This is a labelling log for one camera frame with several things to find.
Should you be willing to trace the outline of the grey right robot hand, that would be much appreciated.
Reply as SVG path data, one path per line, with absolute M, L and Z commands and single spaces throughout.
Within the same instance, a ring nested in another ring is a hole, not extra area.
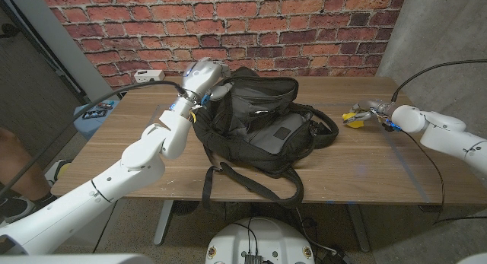
M 383 100 L 360 100 L 352 106 L 350 113 L 354 116 L 344 119 L 344 124 L 353 122 L 364 122 L 373 118 L 385 119 L 392 116 L 394 110 L 398 107 L 397 103 Z

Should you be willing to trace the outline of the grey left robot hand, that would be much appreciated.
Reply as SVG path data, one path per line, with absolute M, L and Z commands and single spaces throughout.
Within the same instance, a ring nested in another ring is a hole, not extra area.
M 174 108 L 193 107 L 207 100 L 220 100 L 232 88 L 232 85 L 217 85 L 220 78 L 229 78 L 229 66 L 222 61 L 209 57 L 191 64 L 184 72 L 181 88 L 183 93 L 174 103 Z

